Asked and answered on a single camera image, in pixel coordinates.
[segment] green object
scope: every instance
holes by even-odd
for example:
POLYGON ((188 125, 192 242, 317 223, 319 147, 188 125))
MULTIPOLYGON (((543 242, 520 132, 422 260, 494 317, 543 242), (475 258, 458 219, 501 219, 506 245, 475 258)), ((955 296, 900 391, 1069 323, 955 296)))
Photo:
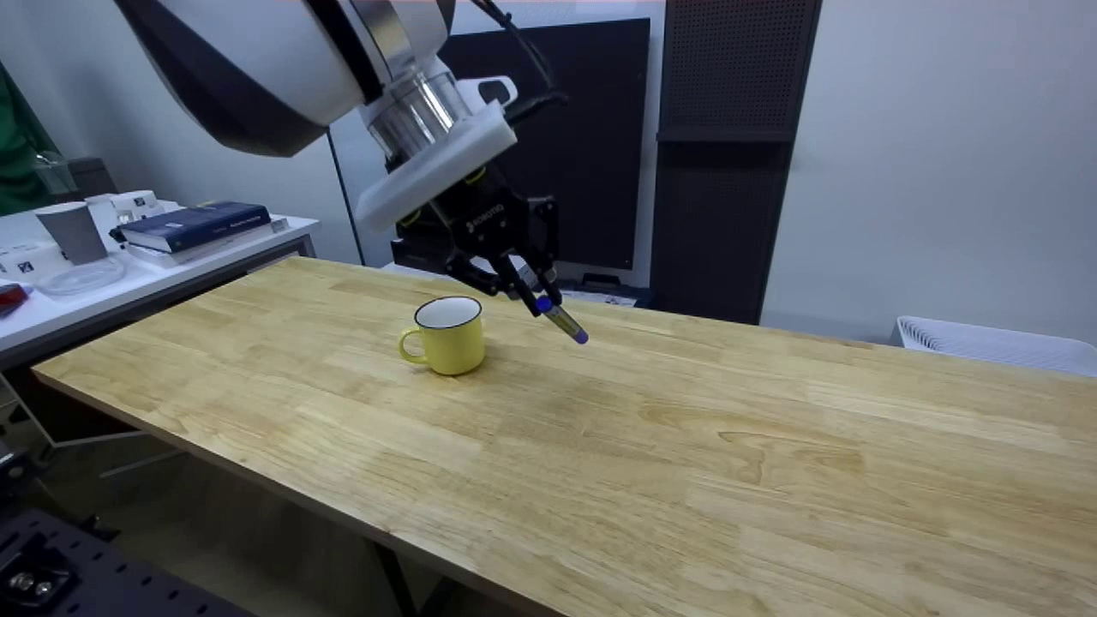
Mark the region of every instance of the green object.
POLYGON ((54 151, 54 143, 0 64, 0 216, 50 203, 36 171, 40 151, 54 151))

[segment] black cabinet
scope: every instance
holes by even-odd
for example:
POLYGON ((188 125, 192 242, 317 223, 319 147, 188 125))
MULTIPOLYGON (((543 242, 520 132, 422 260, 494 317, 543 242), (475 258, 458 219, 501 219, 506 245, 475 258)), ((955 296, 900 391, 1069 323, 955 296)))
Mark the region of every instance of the black cabinet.
POLYGON ((669 0, 652 301, 759 323, 819 0, 669 0))

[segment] yellow mug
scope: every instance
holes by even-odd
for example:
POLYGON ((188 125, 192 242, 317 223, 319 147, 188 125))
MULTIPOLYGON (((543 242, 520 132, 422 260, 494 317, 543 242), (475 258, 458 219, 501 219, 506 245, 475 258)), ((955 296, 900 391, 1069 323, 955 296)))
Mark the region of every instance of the yellow mug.
POLYGON ((434 299, 415 308, 415 325, 403 335, 403 357, 437 375, 469 375, 485 363, 485 306, 475 299, 434 299))

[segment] wooden table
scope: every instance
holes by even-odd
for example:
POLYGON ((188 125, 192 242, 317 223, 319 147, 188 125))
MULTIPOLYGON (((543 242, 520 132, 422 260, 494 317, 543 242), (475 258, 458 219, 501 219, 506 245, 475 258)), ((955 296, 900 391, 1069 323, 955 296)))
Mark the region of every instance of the wooden table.
POLYGON ((1097 385, 285 260, 39 365, 165 443, 559 614, 1095 614, 1097 385))

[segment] desk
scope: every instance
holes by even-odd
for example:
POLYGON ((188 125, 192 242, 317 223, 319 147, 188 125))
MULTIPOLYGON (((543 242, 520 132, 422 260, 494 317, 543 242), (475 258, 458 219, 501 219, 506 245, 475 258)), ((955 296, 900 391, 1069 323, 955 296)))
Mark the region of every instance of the desk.
MULTIPOLYGON (((0 317, 0 369, 5 381, 16 391, 16 396, 36 412, 36 418, 50 415, 50 402, 36 391, 29 381, 29 365, 70 349, 75 343, 85 343, 94 335, 102 335, 118 325, 127 325, 154 308, 174 306, 188 296, 200 296, 206 289, 218 289, 230 277, 248 273, 256 265, 268 265, 285 255, 312 255, 310 228, 312 219, 294 219, 285 216, 279 233, 268 235, 240 235, 240 240, 223 240, 218 250, 206 250, 202 258, 188 265, 167 265, 167 260, 150 260, 138 258, 127 250, 115 250, 118 260, 124 260, 124 277, 94 292, 78 296, 40 296, 30 292, 29 306, 0 317)), ((50 240, 44 225, 36 219, 36 212, 16 212, 0 219, 0 235, 5 240, 50 240)), ((72 434, 95 434, 95 432, 115 432, 118 426, 102 420, 75 420, 72 434)))
POLYGON ((469 376, 403 363, 458 292, 280 260, 39 375, 447 574, 559 614, 1095 614, 1097 385, 485 299, 469 376))

